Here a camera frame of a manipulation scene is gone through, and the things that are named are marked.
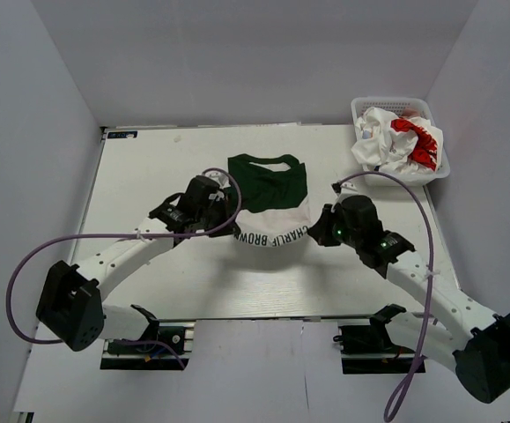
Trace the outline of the green and white t shirt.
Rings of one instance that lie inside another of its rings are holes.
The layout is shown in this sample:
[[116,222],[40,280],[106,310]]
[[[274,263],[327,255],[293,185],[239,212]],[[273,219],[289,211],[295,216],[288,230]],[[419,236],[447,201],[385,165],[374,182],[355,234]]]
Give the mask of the green and white t shirt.
[[311,226],[306,165],[291,154],[257,158],[240,154],[227,160],[239,187],[228,189],[232,207],[241,199],[236,241],[278,248],[301,241]]

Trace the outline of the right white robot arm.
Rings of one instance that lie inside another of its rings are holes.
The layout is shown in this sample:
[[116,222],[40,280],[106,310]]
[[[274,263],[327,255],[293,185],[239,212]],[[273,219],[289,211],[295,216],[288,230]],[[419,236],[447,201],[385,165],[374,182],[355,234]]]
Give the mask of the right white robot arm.
[[501,316],[429,271],[414,246],[383,228],[372,200],[348,185],[325,204],[308,235],[318,245],[346,245],[387,282],[430,307],[422,353],[452,371],[464,389],[489,404],[510,389],[510,313]]

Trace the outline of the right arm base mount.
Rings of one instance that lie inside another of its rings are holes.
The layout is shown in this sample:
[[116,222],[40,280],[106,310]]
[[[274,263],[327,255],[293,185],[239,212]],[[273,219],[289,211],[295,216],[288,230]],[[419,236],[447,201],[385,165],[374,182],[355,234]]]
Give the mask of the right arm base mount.
[[343,324],[333,337],[340,348],[344,375],[405,375],[414,351],[394,344],[386,329],[388,323],[406,309],[390,304],[371,315],[366,323]]

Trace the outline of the white printed t shirt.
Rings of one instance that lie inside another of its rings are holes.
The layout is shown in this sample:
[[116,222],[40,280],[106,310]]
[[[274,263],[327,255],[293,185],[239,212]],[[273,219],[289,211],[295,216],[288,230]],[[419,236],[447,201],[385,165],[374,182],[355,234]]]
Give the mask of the white printed t shirt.
[[391,174],[434,174],[440,170],[443,132],[420,115],[398,115],[369,107],[355,122],[356,161]]

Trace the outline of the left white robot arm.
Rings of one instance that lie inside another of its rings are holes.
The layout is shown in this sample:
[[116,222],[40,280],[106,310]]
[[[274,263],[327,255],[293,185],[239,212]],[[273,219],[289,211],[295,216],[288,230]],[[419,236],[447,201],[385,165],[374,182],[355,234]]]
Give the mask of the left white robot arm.
[[148,352],[159,341],[159,320],[138,305],[107,306],[114,289],[152,259],[200,236],[237,234],[239,185],[211,168],[194,177],[182,193],[166,198],[131,234],[118,234],[107,249],[74,264],[60,261],[48,271],[36,309],[44,323],[72,351],[111,339]]

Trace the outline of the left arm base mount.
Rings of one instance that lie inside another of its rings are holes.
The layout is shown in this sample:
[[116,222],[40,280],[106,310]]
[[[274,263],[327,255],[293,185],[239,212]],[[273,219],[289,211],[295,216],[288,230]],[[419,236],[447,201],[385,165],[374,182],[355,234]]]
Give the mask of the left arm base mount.
[[107,307],[100,369],[183,370],[192,352],[194,325],[166,323],[138,305]]

